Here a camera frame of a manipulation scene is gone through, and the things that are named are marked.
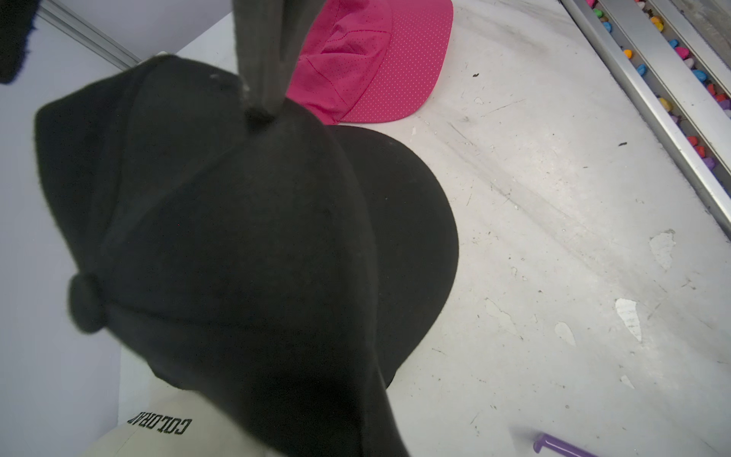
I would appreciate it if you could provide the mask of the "cream Colorado cap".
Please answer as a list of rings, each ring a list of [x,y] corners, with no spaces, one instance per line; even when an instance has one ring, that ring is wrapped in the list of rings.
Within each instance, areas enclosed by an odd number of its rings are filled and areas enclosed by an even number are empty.
[[[198,393],[181,391],[93,443],[95,457],[278,456]]]

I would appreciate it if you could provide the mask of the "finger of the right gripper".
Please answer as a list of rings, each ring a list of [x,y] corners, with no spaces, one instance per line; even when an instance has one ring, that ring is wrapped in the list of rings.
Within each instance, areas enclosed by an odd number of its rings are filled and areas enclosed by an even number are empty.
[[[241,99],[249,117],[274,117],[324,0],[233,0]]]

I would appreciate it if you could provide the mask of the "black cap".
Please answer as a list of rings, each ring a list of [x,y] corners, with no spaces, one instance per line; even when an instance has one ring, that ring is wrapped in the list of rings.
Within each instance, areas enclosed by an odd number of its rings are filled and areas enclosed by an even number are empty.
[[[459,262],[456,221],[439,180],[406,145],[371,129],[329,130],[369,210],[378,270],[376,352],[389,385],[447,304]]]
[[[164,56],[38,110],[70,314],[287,456],[403,456],[350,162],[307,110],[257,122],[238,89]]]

